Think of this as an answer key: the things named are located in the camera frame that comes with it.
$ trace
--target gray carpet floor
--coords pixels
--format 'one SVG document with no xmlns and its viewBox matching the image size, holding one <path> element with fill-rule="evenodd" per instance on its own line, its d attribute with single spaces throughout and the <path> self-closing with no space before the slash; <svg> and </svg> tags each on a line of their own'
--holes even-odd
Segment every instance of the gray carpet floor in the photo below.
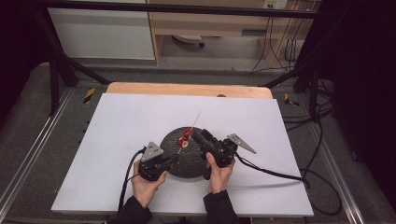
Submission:
<svg viewBox="0 0 396 224">
<path fill-rule="evenodd" d="M 161 69 L 96 69 L 95 72 L 117 81 L 137 82 L 171 82 L 198 84 L 240 84 L 256 86 L 266 83 L 275 77 L 274 74 L 258 74 L 249 76 L 241 72 L 207 72 L 195 70 L 161 70 Z M 274 97 L 278 100 L 282 116 L 302 116 L 304 111 L 300 106 L 286 105 L 283 102 L 284 93 L 290 95 L 292 101 L 298 97 L 291 88 L 293 80 L 284 83 L 282 87 L 274 88 Z M 66 216 L 53 213 L 50 207 L 56 197 L 54 192 L 62 185 L 67 170 L 78 150 L 84 130 L 92 117 L 94 109 L 106 86 L 99 86 L 88 105 L 82 103 L 90 88 L 91 80 L 81 81 L 81 86 L 74 89 L 74 93 L 61 116 L 59 123 L 53 130 L 47 144 L 44 146 L 31 173 L 22 186 L 17 198 L 7 213 L 6 221 L 13 218 L 32 218 L 35 222 L 43 220 L 103 220 L 102 216 Z M 26 84 L 20 101 L 14 106 L 7 122 L 0 132 L 1 186 L 3 192 L 7 183 L 17 172 L 21 161 L 35 141 L 40 129 L 44 126 L 50 112 L 49 69 L 45 66 L 37 67 L 32 72 Z M 328 116 L 322 120 L 323 132 L 337 164 L 341 168 L 347 184 L 367 223 L 396 223 L 396 215 L 388 201 L 376 185 L 363 163 L 355 162 L 351 158 L 350 149 L 343 136 L 337 119 Z M 290 142 L 299 167 L 304 168 L 317 145 L 309 125 L 289 131 Z M 323 159 L 318 154 L 312 170 L 330 180 Z M 320 180 L 308 175 L 311 182 L 312 203 L 326 211 L 334 211 L 337 207 L 336 198 L 332 191 Z M 348 223 L 343 211 L 337 216 L 329 217 L 315 211 L 314 217 L 307 219 L 308 223 Z M 254 218 L 254 223 L 304 223 L 302 218 L 268 217 Z"/>
</svg>

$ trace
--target black sleeve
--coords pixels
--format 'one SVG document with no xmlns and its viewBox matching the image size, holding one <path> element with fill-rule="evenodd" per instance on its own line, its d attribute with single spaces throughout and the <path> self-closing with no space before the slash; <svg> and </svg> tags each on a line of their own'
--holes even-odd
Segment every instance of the black sleeve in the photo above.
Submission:
<svg viewBox="0 0 396 224">
<path fill-rule="evenodd" d="M 106 224 L 146 224 L 152 218 L 148 208 L 142 207 L 137 199 L 132 196 L 120 211 L 120 216 L 106 221 Z"/>
<path fill-rule="evenodd" d="M 233 210 L 227 190 L 217 194 L 209 193 L 204 197 L 207 212 L 207 224 L 239 224 L 239 218 Z"/>
</svg>

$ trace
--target white table surface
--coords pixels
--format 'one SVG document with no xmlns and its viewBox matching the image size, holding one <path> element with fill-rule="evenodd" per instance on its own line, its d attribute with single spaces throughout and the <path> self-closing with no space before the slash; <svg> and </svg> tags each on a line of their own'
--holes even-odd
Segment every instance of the white table surface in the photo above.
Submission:
<svg viewBox="0 0 396 224">
<path fill-rule="evenodd" d="M 261 168 L 300 176 L 276 100 L 105 93 L 59 190 L 52 211 L 109 214 L 118 209 L 123 178 L 137 150 L 179 127 L 209 130 L 218 139 L 237 133 L 257 154 L 239 154 Z M 149 209 L 154 215 L 205 214 L 208 182 L 168 174 Z M 235 163 L 227 188 L 240 217 L 313 216 L 304 184 Z M 128 184 L 126 199 L 132 195 Z"/>
</svg>

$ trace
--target floor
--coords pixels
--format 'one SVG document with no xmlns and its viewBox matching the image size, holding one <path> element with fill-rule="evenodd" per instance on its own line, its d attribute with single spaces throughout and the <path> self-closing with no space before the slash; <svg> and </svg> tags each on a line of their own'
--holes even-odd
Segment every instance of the floor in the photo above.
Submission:
<svg viewBox="0 0 396 224">
<path fill-rule="evenodd" d="M 254 39 L 208 37 L 204 38 L 205 47 L 179 43 L 172 37 L 165 39 L 163 47 L 163 63 L 155 64 L 128 62 L 128 66 L 95 66 L 92 68 L 103 77 L 117 81 L 135 82 L 171 82 L 195 84 L 222 84 L 257 86 L 264 84 L 281 74 L 285 69 L 265 70 L 250 73 L 260 59 L 261 52 L 258 42 Z M 265 61 L 261 61 L 257 69 L 266 69 Z M 106 86 L 93 82 L 82 74 L 78 74 L 81 81 L 77 88 L 65 88 L 71 97 L 50 136 L 40 148 L 40 153 L 35 155 L 35 163 L 28 171 L 28 176 L 22 179 L 21 186 L 15 198 L 9 198 L 10 207 L 4 207 L 4 197 L 0 200 L 4 214 L 7 215 L 3 223 L 100 223 L 104 217 L 99 216 L 65 216 L 50 211 L 56 197 L 56 189 L 62 185 L 64 176 L 70 166 L 79 141 L 84 136 L 84 130 L 89 126 L 95 107 Z M 272 89 L 274 97 L 278 100 L 282 116 L 287 120 L 296 120 L 290 117 L 299 117 L 306 114 L 304 104 L 307 93 L 296 94 L 291 86 L 295 79 L 282 83 Z M 82 103 L 88 89 L 95 87 L 89 104 Z M 294 104 L 285 104 L 284 96 L 287 93 Z M 320 97 L 319 102 L 324 103 L 327 97 Z M 49 119 L 50 111 L 50 85 L 49 69 L 39 66 L 32 72 L 31 78 L 21 94 L 21 99 L 16 103 L 7 121 L 0 130 L 0 192 L 3 194 L 9 189 L 9 183 L 18 172 L 31 146 L 39 136 L 41 129 Z M 326 216 L 315 211 L 314 217 L 256 217 L 254 223 L 396 223 L 396 215 L 389 206 L 371 177 L 367 167 L 360 162 L 352 160 L 350 147 L 343 131 L 338 125 L 336 117 L 328 115 L 321 120 L 324 141 L 330 149 L 336 164 L 345 179 L 351 196 L 354 199 L 363 222 L 351 221 L 344 209 L 336 216 Z M 294 124 L 285 124 L 286 128 Z M 318 144 L 315 135 L 317 124 L 308 123 L 299 128 L 288 131 L 290 143 L 299 167 L 305 167 Z M 315 158 L 312 170 L 332 181 L 325 157 L 320 152 Z M 332 190 L 318 178 L 308 175 L 312 184 L 309 194 L 311 202 L 326 211 L 337 209 L 337 199 Z"/>
</svg>

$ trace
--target hand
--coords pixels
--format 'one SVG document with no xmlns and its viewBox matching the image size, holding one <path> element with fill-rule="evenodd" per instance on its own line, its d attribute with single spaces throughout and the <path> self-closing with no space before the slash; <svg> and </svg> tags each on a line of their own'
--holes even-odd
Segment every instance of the hand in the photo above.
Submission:
<svg viewBox="0 0 396 224">
<path fill-rule="evenodd" d="M 167 172 L 163 172 L 157 181 L 147 181 L 142 176 L 137 175 L 139 164 L 140 160 L 134 163 L 134 175 L 136 176 L 132 178 L 131 182 L 134 189 L 134 197 L 144 208 L 147 208 L 154 198 L 154 194 L 158 190 L 158 187 L 165 182 Z"/>
<path fill-rule="evenodd" d="M 233 173 L 233 165 L 235 164 L 235 160 L 232 160 L 231 163 L 224 168 L 218 167 L 215 158 L 212 154 L 210 154 L 210 152 L 206 153 L 206 160 L 211 168 L 209 193 L 219 193 L 226 190 L 228 180 Z"/>
</svg>

